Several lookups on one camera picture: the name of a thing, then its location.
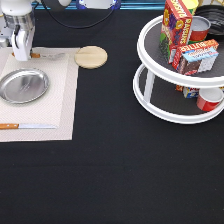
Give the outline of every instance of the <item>snack box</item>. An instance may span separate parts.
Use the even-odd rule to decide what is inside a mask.
[[[185,98],[194,98],[198,97],[199,89],[197,88],[191,88],[191,87],[184,87],[183,88],[183,94]]]
[[[218,54],[213,47],[185,52],[179,63],[178,72],[183,75],[192,75],[211,70]]]
[[[182,0],[166,0],[160,50],[168,63],[172,63],[179,46],[185,46],[190,35],[192,15]]]
[[[213,47],[215,50],[217,50],[219,44],[215,40],[208,40],[203,41],[196,44],[190,44],[187,46],[181,46],[177,48],[176,54],[174,56],[174,60],[172,63],[172,66],[179,72],[179,63],[183,57],[183,53],[191,50],[203,50],[207,48]]]

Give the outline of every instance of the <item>cereal box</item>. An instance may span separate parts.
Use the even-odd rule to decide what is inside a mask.
[[[192,15],[182,0],[166,0],[160,50],[168,63],[173,62],[177,47],[187,44],[191,23]]]
[[[204,41],[204,42],[200,42],[196,44],[190,44],[190,45],[178,47],[172,66],[179,72],[179,64],[183,57],[183,53],[192,51],[192,50],[201,50],[201,49],[206,49],[211,47],[217,50],[218,46],[219,44],[215,40],[208,40],[208,41]]]

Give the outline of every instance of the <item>round wooden disc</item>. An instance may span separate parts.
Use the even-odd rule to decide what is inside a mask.
[[[75,54],[75,61],[83,68],[99,68],[106,63],[107,52],[96,46],[83,47]]]

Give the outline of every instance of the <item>metal plate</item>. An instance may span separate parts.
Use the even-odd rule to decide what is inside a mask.
[[[42,96],[49,86],[47,75],[38,69],[19,69],[0,81],[0,97],[10,103],[27,103]]]

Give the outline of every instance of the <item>knife handle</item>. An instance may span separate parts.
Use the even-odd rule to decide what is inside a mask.
[[[18,124],[0,124],[0,129],[18,129]]]

